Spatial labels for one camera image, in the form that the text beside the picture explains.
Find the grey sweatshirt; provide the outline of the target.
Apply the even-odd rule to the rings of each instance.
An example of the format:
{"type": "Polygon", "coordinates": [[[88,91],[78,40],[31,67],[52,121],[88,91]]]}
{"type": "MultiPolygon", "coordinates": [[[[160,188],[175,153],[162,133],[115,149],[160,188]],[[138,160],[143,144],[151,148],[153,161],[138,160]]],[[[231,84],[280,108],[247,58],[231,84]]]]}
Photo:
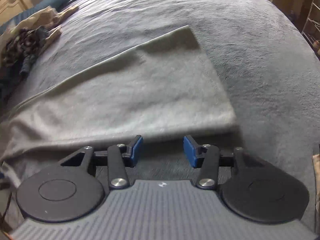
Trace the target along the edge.
{"type": "Polygon", "coordinates": [[[232,130],[227,93],[189,26],[95,64],[13,107],[1,159],[232,130]]]}

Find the grey bed sheet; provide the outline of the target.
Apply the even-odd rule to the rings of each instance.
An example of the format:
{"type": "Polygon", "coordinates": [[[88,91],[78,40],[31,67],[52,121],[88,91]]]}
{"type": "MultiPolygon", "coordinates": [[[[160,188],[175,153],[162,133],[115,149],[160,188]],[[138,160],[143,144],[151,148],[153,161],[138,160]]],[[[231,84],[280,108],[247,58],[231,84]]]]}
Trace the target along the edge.
{"type": "MultiPolygon", "coordinates": [[[[302,218],[314,229],[312,148],[319,142],[319,60],[290,20],[268,0],[76,0],[79,10],[1,107],[13,107],[132,47],[189,26],[213,64],[236,115],[229,147],[243,144],[301,180],[310,192],[302,218]]],[[[135,178],[195,178],[178,160],[180,136],[150,147],[135,178]]],[[[62,151],[9,158],[30,176],[62,151]]]]}

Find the black white plaid shirt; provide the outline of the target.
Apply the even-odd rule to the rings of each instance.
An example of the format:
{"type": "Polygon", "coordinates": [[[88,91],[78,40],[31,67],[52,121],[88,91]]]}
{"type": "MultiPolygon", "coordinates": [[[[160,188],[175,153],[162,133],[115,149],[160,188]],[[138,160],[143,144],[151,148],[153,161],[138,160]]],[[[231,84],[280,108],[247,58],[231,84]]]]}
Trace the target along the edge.
{"type": "Polygon", "coordinates": [[[1,79],[9,81],[27,76],[48,37],[43,26],[33,30],[20,29],[1,52],[1,79]]]}

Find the beige checked garment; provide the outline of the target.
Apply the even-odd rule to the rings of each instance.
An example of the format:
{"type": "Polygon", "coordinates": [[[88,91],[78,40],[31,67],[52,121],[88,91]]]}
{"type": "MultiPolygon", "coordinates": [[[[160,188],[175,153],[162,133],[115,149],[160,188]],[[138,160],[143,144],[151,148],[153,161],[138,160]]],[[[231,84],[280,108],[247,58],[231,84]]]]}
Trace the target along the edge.
{"type": "Polygon", "coordinates": [[[79,10],[78,5],[67,7],[61,12],[57,12],[54,8],[50,8],[44,15],[43,26],[48,31],[49,36],[46,38],[44,47],[49,47],[61,35],[61,23],[72,16],[79,10]]]}

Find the white cream garment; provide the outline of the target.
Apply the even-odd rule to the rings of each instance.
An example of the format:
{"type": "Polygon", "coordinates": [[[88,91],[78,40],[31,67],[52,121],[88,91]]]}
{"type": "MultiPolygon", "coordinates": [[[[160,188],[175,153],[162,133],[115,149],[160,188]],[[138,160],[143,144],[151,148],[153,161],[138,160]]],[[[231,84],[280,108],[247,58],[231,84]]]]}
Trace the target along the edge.
{"type": "Polygon", "coordinates": [[[53,23],[53,18],[57,16],[56,9],[48,6],[42,9],[25,20],[22,20],[17,25],[11,21],[1,35],[1,47],[3,47],[13,36],[15,36],[22,28],[36,29],[39,26],[46,26],[53,23]]]}

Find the metal shoe rack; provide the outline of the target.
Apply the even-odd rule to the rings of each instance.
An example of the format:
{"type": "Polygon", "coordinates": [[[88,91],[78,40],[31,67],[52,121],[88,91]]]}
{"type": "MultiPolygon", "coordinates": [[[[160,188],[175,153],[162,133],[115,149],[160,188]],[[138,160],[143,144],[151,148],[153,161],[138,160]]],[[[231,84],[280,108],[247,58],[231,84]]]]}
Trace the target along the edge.
{"type": "Polygon", "coordinates": [[[319,0],[312,0],[301,34],[319,58],[319,0]]]}

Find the teal blue duvet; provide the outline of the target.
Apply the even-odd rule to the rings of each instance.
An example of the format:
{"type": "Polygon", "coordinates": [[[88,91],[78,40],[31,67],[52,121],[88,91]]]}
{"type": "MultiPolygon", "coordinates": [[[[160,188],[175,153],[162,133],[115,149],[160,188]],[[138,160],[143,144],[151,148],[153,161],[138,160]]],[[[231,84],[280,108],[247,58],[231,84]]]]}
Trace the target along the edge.
{"type": "Polygon", "coordinates": [[[11,17],[9,20],[7,20],[5,23],[1,25],[1,35],[5,32],[6,28],[9,26],[9,24],[14,23],[15,25],[18,25],[22,20],[25,20],[32,14],[45,9],[48,6],[51,6],[52,8],[56,9],[56,11],[60,12],[63,8],[67,6],[71,0],[42,0],[39,4],[35,5],[34,7],[25,10],[21,12],[20,14],[11,17]]]}

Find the cream carved headboard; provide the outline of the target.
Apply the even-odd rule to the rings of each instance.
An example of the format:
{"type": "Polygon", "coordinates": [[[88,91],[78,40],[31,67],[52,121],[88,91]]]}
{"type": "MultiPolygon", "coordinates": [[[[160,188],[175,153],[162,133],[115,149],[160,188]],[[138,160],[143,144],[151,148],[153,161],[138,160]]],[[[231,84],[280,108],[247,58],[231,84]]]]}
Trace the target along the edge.
{"type": "Polygon", "coordinates": [[[31,0],[1,0],[1,25],[31,7],[31,0]]]}

